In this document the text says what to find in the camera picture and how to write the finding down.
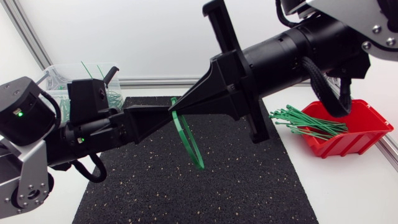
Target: metal bracket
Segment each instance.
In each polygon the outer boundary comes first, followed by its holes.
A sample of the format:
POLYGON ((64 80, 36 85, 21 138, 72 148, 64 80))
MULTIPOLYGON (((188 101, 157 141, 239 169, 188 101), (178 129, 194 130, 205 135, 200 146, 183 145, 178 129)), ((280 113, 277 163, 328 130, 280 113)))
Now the metal bracket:
POLYGON ((387 49, 398 49, 398 33, 387 27, 387 17, 376 0, 307 0, 308 5, 344 22, 387 49))
POLYGON ((5 218, 42 205, 49 194, 49 176, 44 140, 22 147, 0 136, 0 143, 10 151, 0 157, 2 165, 17 175, 0 183, 0 218, 5 218))

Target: white wall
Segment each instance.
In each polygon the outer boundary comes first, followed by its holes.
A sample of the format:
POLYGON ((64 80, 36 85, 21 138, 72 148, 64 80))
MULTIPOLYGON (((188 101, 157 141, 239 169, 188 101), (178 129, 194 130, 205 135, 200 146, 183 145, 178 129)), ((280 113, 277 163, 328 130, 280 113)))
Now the white wall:
POLYGON ((23 76, 37 80, 41 75, 40 67, 0 6, 0 85, 23 76))
MULTIPOLYGON (((53 63, 116 62, 119 77, 201 77, 220 53, 210 0, 20 0, 53 63)), ((227 0, 243 48, 286 30, 273 1, 227 0)))

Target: clear plastic container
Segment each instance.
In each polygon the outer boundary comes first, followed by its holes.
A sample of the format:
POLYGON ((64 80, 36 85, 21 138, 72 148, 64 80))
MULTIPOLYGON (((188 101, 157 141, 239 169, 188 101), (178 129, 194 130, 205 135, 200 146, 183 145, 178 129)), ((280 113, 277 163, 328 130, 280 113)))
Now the clear plastic container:
MULTIPOLYGON (((82 63, 51 65, 44 70, 46 78, 39 86, 57 101, 62 112, 62 122, 69 120, 70 103, 67 84, 72 80, 96 78, 102 80, 108 71, 116 66, 115 63, 82 63)), ((121 109, 123 96, 119 84, 118 73, 112 78, 106 90, 109 107, 121 109)), ((53 106, 45 98, 43 101, 53 109, 53 106)))

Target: black cylindrical motor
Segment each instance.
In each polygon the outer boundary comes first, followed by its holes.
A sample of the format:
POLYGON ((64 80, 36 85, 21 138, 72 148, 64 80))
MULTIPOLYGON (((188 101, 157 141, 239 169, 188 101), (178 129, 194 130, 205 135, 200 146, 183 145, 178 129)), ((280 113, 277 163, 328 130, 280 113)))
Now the black cylindrical motor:
POLYGON ((308 79, 301 58, 311 58, 327 72, 361 53, 356 32, 331 17, 322 15, 253 45, 243 54, 250 64, 261 96, 308 79))

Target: bundle of zip ties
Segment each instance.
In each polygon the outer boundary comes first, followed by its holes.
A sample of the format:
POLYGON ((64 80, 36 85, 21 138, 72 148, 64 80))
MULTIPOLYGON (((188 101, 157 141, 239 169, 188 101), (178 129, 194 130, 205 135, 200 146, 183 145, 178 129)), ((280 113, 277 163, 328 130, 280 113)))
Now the bundle of zip ties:
POLYGON ((333 136, 348 132, 345 123, 313 118, 290 105, 287 105, 286 108, 287 110, 280 109, 271 112, 269 117, 288 121, 289 123, 276 121, 275 124, 285 124, 294 134, 307 134, 323 140, 329 140, 333 136), (303 127, 309 127, 317 131, 303 129, 303 127))

